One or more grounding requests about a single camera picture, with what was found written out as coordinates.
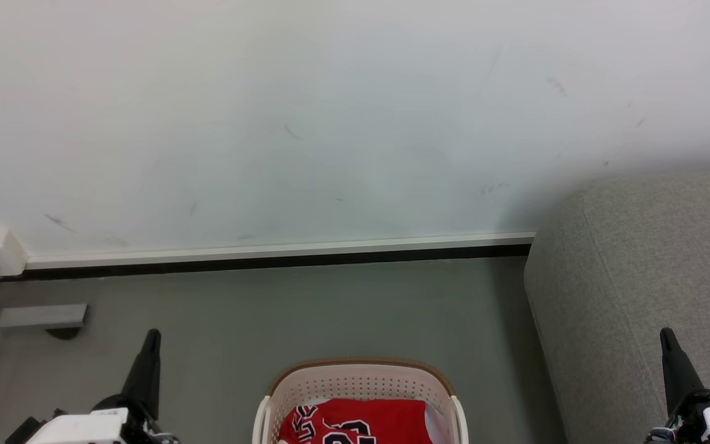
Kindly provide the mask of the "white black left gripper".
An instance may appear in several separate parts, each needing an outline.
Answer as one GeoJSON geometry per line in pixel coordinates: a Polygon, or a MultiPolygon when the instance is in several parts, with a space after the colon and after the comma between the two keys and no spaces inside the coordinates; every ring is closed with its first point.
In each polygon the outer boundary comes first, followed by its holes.
{"type": "Polygon", "coordinates": [[[150,329],[130,368],[121,395],[84,415],[57,409],[50,421],[28,417],[6,443],[178,443],[163,432],[160,417],[161,332],[150,329]]]}

